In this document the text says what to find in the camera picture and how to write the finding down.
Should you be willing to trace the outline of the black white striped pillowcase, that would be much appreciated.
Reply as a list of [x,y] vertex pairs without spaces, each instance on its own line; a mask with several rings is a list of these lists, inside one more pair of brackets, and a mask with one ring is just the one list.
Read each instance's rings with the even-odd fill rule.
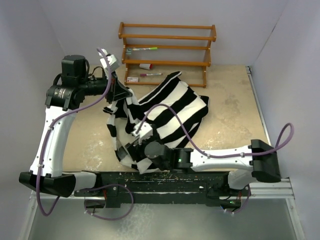
[[154,125],[160,141],[169,148],[184,148],[193,137],[209,112],[210,98],[199,95],[180,80],[182,72],[172,72],[155,89],[140,99],[135,95],[105,107],[109,114],[107,129],[111,135],[114,152],[118,161],[126,167],[139,171],[140,174],[152,173],[158,167],[145,157],[143,150],[129,147],[132,140],[122,142],[117,134],[120,129],[118,119],[126,121],[125,136],[131,136],[135,125],[144,117]]

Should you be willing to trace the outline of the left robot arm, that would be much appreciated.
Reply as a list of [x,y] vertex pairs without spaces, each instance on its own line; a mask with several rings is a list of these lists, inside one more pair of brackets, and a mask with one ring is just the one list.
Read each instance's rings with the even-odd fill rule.
[[71,126],[86,96],[99,96],[108,103],[132,94],[120,84],[115,55],[101,55],[102,77],[90,73],[89,61],[83,55],[66,55],[61,61],[61,73],[46,92],[45,123],[35,159],[18,181],[37,194],[69,197],[85,189],[91,196],[103,191],[100,173],[78,171],[65,173],[63,160]]

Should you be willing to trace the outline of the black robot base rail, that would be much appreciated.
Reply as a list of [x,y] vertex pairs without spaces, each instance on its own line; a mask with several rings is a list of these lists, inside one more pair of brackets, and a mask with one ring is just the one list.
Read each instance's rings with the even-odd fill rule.
[[227,186],[226,171],[189,173],[99,172],[94,191],[77,190],[76,197],[98,201],[101,207],[118,208],[121,204],[200,204],[208,207],[240,207],[248,194]]

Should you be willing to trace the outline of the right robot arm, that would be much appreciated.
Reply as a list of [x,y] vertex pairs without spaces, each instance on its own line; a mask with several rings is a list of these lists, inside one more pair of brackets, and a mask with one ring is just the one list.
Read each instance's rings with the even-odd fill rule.
[[128,145],[130,156],[139,163],[149,160],[160,171],[175,173],[202,172],[210,169],[231,169],[222,190],[228,196],[255,181],[278,183],[282,177],[275,148],[260,139],[250,145],[218,150],[195,150],[192,148],[169,148],[159,141],[135,141]]

